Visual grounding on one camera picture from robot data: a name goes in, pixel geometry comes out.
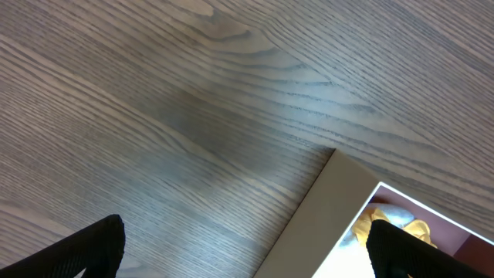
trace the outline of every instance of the wooden table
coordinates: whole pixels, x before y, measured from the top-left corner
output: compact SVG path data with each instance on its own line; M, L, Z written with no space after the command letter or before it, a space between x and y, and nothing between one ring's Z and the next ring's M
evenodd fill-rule
M250 277L334 148L494 237L494 2L0 2L0 266L110 213Z

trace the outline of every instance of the yellow cloth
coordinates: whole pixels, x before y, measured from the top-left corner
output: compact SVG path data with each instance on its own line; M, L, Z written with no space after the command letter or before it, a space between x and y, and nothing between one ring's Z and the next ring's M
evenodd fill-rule
M371 231L371 224L374 220L382 219L390 222L386 215L378 208L366 208L358 217L355 224L352 226L352 232L357 236L358 242L365 247L367 237ZM431 230L426 222L420 219L408 223L403 230L414 237L428 243L435 248L436 245L431 242Z

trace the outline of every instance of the black object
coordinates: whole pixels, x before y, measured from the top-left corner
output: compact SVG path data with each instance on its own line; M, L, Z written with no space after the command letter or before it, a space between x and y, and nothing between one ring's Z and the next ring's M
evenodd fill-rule
M0 270L1 278L114 278L124 255L122 219L110 215Z
M366 245L376 278L489 278L384 220Z

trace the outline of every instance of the open box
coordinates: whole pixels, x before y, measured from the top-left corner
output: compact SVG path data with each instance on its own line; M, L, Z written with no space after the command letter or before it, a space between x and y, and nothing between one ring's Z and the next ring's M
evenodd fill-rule
M340 271L356 266L355 258L342 262L339 250L369 202L406 209L427 222L431 241L438 249L480 273L494 276L493 241L458 223L417 193L382 182L336 150L254 277L348 276Z

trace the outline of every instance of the yellow object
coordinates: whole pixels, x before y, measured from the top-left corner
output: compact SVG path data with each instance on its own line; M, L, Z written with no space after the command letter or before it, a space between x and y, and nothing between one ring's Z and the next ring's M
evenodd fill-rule
M352 232L357 236L357 240L361 246L365 247L367 243L367 237L369 237L369 232L371 231L371 224L374 220L382 219L384 221L389 221L386 215L378 208L366 208L362 214L358 217L357 221L352 226ZM403 230L414 237L428 243L435 248L438 248L431 242L431 230L426 222L420 219L415 219L414 221L408 223Z

